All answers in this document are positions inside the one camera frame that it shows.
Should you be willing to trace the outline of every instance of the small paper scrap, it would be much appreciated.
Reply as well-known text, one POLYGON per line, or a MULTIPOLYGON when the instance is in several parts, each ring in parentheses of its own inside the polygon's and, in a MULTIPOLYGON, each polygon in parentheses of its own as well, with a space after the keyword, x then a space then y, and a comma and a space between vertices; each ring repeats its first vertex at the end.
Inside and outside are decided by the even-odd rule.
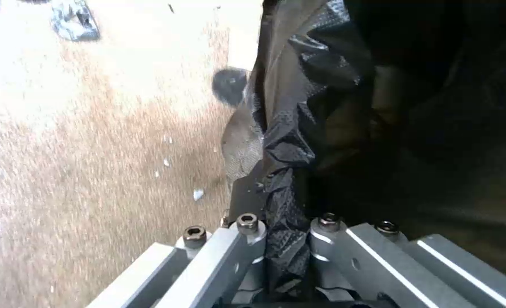
POLYGON ((203 195, 204 195, 204 190, 203 189, 196 189, 196 190, 194 190, 194 194, 193 194, 194 201, 200 200, 200 198, 203 195))

